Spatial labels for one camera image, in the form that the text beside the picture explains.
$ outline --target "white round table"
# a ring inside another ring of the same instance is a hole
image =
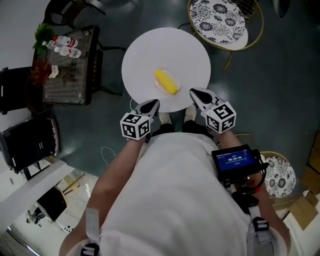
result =
[[[155,70],[170,72],[181,88],[175,95],[156,85]],[[203,45],[191,34],[163,27],[139,36],[128,48],[122,62],[123,84],[137,103],[160,100],[160,112],[183,110],[193,102],[189,90],[207,88],[210,59]]]

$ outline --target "display screen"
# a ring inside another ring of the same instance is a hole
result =
[[[220,154],[216,157],[221,171],[254,164],[254,160],[247,149],[232,153]]]

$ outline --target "white wall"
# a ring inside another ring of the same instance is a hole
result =
[[[27,180],[22,176],[21,173],[16,174],[9,168],[0,173],[0,203],[26,182]]]
[[[9,169],[8,165],[6,164],[1,152],[0,152],[0,175]]]
[[[1,70],[32,65],[35,31],[44,20],[49,1],[0,0]]]
[[[19,124],[30,116],[31,114],[27,108],[9,111],[7,114],[0,114],[0,132],[3,132],[11,126]]]

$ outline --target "shoe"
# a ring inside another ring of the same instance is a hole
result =
[[[169,113],[159,112],[159,119],[160,119],[161,124],[171,124],[172,125]]]
[[[197,109],[196,109],[196,106],[192,104],[185,109],[184,122],[190,121],[190,120],[194,121],[196,120],[196,116],[197,116]]]

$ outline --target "patterned cushion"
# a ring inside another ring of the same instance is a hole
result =
[[[190,17],[198,32],[216,43],[231,43],[245,31],[245,19],[232,0],[194,0]]]
[[[265,185],[271,197],[288,196],[296,185],[296,174],[290,163],[279,156],[265,159],[269,163],[266,169]]]

